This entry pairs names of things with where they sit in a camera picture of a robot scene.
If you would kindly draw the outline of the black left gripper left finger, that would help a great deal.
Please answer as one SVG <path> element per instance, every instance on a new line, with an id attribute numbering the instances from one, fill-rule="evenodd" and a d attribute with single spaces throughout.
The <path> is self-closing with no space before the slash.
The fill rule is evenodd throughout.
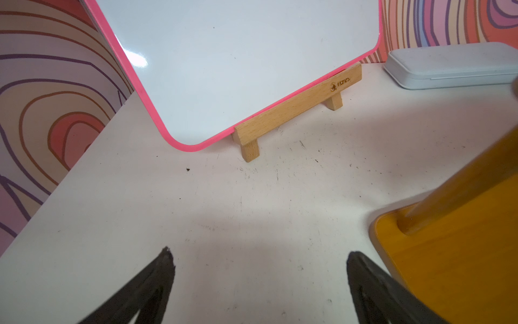
<path id="1" fill-rule="evenodd" d="M 82 323 L 161 323 L 175 278 L 168 247 Z"/>

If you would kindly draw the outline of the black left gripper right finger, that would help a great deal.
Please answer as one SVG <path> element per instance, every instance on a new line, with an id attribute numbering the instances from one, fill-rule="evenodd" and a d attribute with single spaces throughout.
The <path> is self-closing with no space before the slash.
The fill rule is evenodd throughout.
<path id="1" fill-rule="evenodd" d="M 360 323 L 445 322 L 362 252 L 349 253 L 347 276 Z"/>

